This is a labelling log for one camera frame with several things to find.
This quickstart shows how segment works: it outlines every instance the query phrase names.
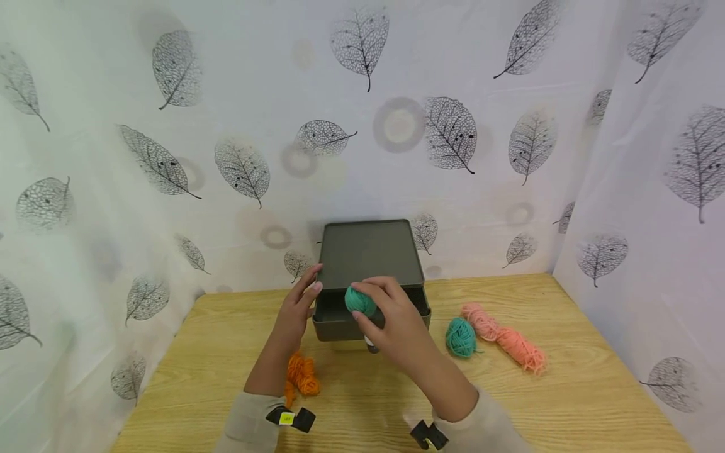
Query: gray sleeve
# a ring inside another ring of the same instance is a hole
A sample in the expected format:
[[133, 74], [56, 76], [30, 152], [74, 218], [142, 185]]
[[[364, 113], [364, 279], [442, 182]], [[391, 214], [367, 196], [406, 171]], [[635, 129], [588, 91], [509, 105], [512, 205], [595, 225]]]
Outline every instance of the gray sleeve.
[[274, 453], [279, 427], [265, 417], [284, 403], [284, 398], [239, 394], [214, 453]]
[[441, 419], [433, 411], [433, 419], [447, 438], [445, 453], [530, 453], [525, 440], [516, 432], [504, 409], [480, 388], [478, 404], [460, 422]]

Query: teal yarn ball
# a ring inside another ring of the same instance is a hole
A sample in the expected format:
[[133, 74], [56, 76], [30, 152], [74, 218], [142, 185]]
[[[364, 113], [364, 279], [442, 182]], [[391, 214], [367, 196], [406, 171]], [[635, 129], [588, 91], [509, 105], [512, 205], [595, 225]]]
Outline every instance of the teal yarn ball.
[[352, 286], [347, 287], [347, 292], [345, 293], [345, 307], [347, 307], [350, 312], [361, 312], [367, 317], [372, 316], [378, 308], [378, 306], [375, 305], [375, 302], [373, 302], [368, 295], [352, 289]]
[[446, 346], [458, 357], [470, 357], [476, 351], [476, 332], [473, 326], [461, 317], [455, 317], [446, 331]]

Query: table surface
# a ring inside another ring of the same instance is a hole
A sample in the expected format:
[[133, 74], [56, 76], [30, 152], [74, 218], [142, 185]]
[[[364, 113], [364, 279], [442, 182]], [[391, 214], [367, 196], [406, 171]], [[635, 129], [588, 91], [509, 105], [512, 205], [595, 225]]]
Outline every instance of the table surface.
[[[480, 302], [548, 355], [541, 377], [496, 344], [456, 364], [510, 413], [537, 452], [689, 452], [645, 390], [550, 275], [438, 280], [426, 284], [430, 331], [444, 349], [448, 322]], [[141, 396], [114, 453], [211, 452], [274, 323], [286, 291], [208, 294], [194, 305]], [[419, 452], [408, 435], [431, 422], [423, 394], [382, 355], [333, 351], [309, 325], [302, 353], [315, 359], [317, 415], [309, 434], [284, 428], [278, 452]]]

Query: gray box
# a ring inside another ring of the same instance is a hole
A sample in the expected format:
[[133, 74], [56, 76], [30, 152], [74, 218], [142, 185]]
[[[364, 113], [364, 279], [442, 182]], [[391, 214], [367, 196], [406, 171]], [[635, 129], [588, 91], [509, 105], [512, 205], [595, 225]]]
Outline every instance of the gray box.
[[[345, 291], [352, 282], [378, 275], [397, 278], [426, 327], [430, 326], [431, 308], [423, 290], [423, 270], [407, 220], [325, 225], [320, 262], [325, 265], [318, 274], [323, 290], [312, 316], [320, 341], [363, 339], [345, 307]], [[380, 328], [385, 326], [380, 309], [370, 319]]]

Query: pink yarn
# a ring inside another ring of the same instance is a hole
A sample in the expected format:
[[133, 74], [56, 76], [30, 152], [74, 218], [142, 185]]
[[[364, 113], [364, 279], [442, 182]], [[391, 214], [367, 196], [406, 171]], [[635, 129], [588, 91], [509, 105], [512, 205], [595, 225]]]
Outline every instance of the pink yarn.
[[465, 304], [461, 307], [460, 314], [471, 323], [476, 335], [486, 341], [497, 342], [524, 370], [532, 370], [537, 376], [544, 372], [547, 362], [544, 352], [529, 343], [519, 332], [511, 328], [501, 328], [481, 305]]

